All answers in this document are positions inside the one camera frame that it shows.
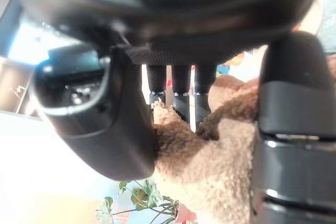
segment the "teddy bear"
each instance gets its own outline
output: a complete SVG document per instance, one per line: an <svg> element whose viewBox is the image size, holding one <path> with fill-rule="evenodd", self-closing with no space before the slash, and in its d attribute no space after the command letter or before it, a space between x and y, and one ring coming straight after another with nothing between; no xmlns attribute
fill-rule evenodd
<svg viewBox="0 0 336 224"><path fill-rule="evenodd" d="M336 55L328 65L336 83ZM161 193L208 223L248 224L257 99L258 79L245 83L219 76L209 92L212 113L196 133L172 107L155 103L154 179Z"/></svg>

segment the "brown plush toy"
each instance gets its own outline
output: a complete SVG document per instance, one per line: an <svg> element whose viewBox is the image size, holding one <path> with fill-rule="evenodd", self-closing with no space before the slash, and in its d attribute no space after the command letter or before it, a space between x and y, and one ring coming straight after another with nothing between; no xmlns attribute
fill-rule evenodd
<svg viewBox="0 0 336 224"><path fill-rule="evenodd" d="M336 80L336 56L328 59ZM194 133L172 107L156 103L159 157L154 178L162 194L209 224L248 224L258 80L220 76L209 93L212 114Z"/></svg>

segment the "green leaf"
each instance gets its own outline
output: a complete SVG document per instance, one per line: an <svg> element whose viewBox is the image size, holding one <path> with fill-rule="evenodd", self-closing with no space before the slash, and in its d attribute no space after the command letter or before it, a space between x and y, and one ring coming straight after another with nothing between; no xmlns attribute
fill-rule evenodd
<svg viewBox="0 0 336 224"><path fill-rule="evenodd" d="M119 194L122 194L124 191L126 191L126 186L128 183L129 183L128 181L119 182L119 189L120 189Z"/></svg>
<svg viewBox="0 0 336 224"><path fill-rule="evenodd" d="M100 220L102 224L113 224L113 217L107 213L101 212L101 211L96 211L95 214L96 220Z"/></svg>
<svg viewBox="0 0 336 224"><path fill-rule="evenodd" d="M113 199L111 197L105 197L105 202L106 202L107 210L110 213Z"/></svg>
<svg viewBox="0 0 336 224"><path fill-rule="evenodd" d="M109 210L107 209L106 201L101 203L99 209L97 211L101 211L104 214L109 214Z"/></svg>
<svg viewBox="0 0 336 224"><path fill-rule="evenodd" d="M156 184L152 178L146 179L143 184L143 190L149 196L152 193L152 190L156 189Z"/></svg>
<svg viewBox="0 0 336 224"><path fill-rule="evenodd" d="M144 208L147 208L148 195L142 189L134 189L131 196L131 201L137 211L141 211Z"/></svg>
<svg viewBox="0 0 336 224"><path fill-rule="evenodd" d="M148 195L148 207L158 207L163 203L163 197L156 187L156 183L153 179L146 179L143 190Z"/></svg>
<svg viewBox="0 0 336 224"><path fill-rule="evenodd" d="M158 190L152 191L148 198L148 207L158 207L163 203L163 197Z"/></svg>

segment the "black plastic cover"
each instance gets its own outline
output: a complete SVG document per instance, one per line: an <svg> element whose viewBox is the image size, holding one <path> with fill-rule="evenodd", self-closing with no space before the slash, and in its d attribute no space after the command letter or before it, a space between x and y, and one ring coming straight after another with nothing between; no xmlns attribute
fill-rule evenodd
<svg viewBox="0 0 336 224"><path fill-rule="evenodd" d="M269 46L260 76L259 128L273 135L336 137L334 85L315 36L292 33Z"/></svg>
<svg viewBox="0 0 336 224"><path fill-rule="evenodd" d="M100 58L100 70L96 69L97 53L85 46L64 48L52 55L57 57L37 66L31 94L61 138L109 178L151 176L156 139L136 66L119 50ZM81 64L69 63L66 59L71 61L71 56ZM57 66L59 59L63 59L59 62L62 67ZM86 89L92 90L87 101L71 99Z"/></svg>
<svg viewBox="0 0 336 224"><path fill-rule="evenodd" d="M130 43L135 64L192 65L222 63L284 36L313 0L21 1L39 22L78 39Z"/></svg>

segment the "white wall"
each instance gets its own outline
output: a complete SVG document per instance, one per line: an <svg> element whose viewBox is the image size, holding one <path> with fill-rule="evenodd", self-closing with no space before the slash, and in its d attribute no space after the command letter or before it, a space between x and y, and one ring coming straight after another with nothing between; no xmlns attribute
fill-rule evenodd
<svg viewBox="0 0 336 224"><path fill-rule="evenodd" d="M115 211L133 208L130 193L118 192L119 183L85 164L47 123L0 112L0 223L93 224L105 196ZM115 224L149 223L155 215L132 212Z"/></svg>

